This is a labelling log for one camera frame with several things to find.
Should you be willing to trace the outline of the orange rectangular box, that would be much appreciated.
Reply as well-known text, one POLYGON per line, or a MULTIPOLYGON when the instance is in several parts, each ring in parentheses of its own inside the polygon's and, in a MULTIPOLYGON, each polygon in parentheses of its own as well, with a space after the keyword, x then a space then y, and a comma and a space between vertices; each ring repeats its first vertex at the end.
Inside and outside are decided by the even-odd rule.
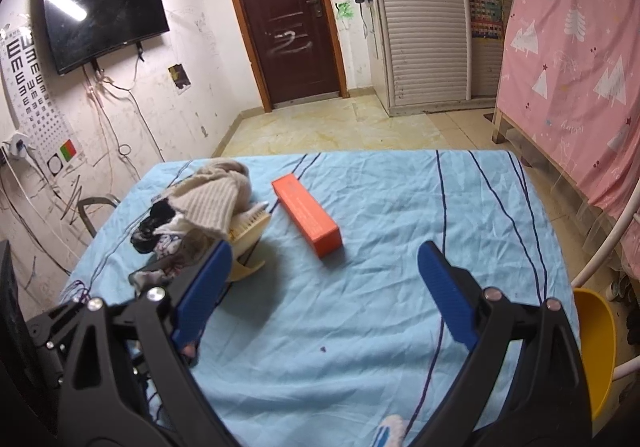
POLYGON ((343 246, 340 227, 294 174, 271 183, 278 201, 319 259, 343 246))

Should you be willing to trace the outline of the yellow plastic trash bin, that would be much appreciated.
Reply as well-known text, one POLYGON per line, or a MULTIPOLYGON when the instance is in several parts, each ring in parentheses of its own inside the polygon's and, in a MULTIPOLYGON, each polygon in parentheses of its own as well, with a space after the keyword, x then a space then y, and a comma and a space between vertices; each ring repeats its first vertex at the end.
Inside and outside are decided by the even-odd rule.
POLYGON ((608 302, 597 292, 574 288, 582 364, 589 389, 592 419, 601 414, 613 383, 617 337, 608 302))

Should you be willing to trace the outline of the white metal chair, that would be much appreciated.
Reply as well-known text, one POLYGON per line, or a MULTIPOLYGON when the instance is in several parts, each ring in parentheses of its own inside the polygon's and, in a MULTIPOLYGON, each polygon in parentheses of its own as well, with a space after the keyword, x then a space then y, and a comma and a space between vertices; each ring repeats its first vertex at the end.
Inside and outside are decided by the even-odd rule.
POLYGON ((586 264, 579 274, 570 282, 573 288, 582 287, 605 263, 618 245, 618 242, 622 240, 627 229, 632 222, 639 222, 639 205, 640 205, 640 181, 637 181, 634 191, 626 203, 620 218, 616 220, 611 232, 606 236, 600 248, 593 254, 589 262, 586 264))

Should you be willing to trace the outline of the black and white clothes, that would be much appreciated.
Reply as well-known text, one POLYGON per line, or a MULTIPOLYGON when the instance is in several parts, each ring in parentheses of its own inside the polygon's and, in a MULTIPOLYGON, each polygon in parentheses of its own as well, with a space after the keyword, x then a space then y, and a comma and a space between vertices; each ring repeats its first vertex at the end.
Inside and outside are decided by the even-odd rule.
POLYGON ((164 198, 151 206, 149 215, 132 233, 130 243, 138 253, 151 255, 148 263, 128 276, 140 295, 154 285, 169 285, 183 268, 198 263, 213 240, 192 227, 164 198))

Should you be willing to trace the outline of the cream plastic brush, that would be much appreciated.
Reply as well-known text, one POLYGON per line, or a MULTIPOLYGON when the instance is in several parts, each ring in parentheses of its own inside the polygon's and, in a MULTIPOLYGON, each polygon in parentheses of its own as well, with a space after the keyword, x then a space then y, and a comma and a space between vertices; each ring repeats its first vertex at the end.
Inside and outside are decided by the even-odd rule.
POLYGON ((240 257, 247 256, 247 253, 254 245, 257 245, 267 229, 271 219, 267 206, 266 202, 256 203, 249 210, 236 214, 231 219, 229 243, 232 248, 233 263, 227 279, 229 283, 250 277, 265 265, 264 261, 255 265, 247 265, 248 259, 241 263, 240 257))

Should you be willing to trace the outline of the beige knitted scarf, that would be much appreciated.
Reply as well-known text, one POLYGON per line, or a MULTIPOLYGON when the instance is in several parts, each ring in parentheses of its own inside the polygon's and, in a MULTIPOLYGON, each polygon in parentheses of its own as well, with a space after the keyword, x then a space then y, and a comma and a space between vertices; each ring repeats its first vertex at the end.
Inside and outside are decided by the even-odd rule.
POLYGON ((224 158, 207 161, 164 193, 189 225, 218 239, 228 238, 232 217, 250 208, 251 195, 248 167, 224 158))

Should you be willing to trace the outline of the light blue bed sheet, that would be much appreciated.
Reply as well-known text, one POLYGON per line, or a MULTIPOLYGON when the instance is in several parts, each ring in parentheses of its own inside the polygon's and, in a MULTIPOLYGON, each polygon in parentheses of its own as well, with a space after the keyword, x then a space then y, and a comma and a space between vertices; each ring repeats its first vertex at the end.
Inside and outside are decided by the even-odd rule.
MULTIPOLYGON (((242 160, 270 223, 241 256, 265 265, 222 291, 183 349, 233 446, 415 446, 468 355, 418 268, 432 241, 451 266, 515 303, 559 300, 579 349, 573 290, 535 189, 506 151, 330 152, 242 160), (340 227, 314 254, 271 183, 294 174, 340 227)), ((72 280, 87 303, 140 297, 125 230, 104 226, 72 280)))

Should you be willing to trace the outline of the white power adapter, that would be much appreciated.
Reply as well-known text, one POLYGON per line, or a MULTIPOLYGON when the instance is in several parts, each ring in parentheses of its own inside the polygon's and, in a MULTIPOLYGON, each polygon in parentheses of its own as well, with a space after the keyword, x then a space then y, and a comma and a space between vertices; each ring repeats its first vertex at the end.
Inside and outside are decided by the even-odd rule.
POLYGON ((29 155, 30 140, 23 133, 15 132, 8 139, 2 141, 2 144, 13 160, 25 159, 29 155))

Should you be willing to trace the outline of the eye chart poster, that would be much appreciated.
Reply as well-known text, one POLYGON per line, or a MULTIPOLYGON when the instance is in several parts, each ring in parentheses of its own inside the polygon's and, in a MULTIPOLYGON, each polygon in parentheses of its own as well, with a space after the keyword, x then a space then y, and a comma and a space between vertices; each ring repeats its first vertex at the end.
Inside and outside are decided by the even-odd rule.
POLYGON ((79 144, 50 93, 29 26, 1 29, 1 70, 28 149, 42 173, 55 178, 76 158, 79 144))

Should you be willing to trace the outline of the pink tree-print curtain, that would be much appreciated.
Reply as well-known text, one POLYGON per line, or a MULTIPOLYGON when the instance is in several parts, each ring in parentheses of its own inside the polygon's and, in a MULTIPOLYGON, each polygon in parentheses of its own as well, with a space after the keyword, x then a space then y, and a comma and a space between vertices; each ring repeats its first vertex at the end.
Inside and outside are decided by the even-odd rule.
POLYGON ((513 0, 497 107, 619 218, 639 179, 639 0, 513 0))

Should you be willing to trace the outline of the white slatted wardrobe door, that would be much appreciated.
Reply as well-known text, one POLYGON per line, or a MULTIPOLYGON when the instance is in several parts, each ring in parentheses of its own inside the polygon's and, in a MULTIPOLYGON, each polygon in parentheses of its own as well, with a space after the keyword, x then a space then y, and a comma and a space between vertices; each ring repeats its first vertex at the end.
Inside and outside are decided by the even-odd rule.
POLYGON ((391 115, 438 112, 471 101, 468 0, 374 0, 381 98, 391 115))

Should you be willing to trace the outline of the dark brown door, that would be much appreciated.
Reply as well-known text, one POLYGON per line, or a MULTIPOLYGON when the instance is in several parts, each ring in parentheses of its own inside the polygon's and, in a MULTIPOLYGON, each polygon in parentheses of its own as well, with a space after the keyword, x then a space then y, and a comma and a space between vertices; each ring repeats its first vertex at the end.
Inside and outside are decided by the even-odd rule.
POLYGON ((348 96, 331 0, 232 0, 265 111, 348 96))

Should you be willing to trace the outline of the black wall television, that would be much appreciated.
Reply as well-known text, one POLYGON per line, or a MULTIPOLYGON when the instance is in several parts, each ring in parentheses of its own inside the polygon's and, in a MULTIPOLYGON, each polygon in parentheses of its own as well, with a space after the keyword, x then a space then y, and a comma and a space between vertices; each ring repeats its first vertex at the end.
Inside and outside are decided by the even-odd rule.
POLYGON ((42 0, 56 72, 169 31, 162 0, 42 0))

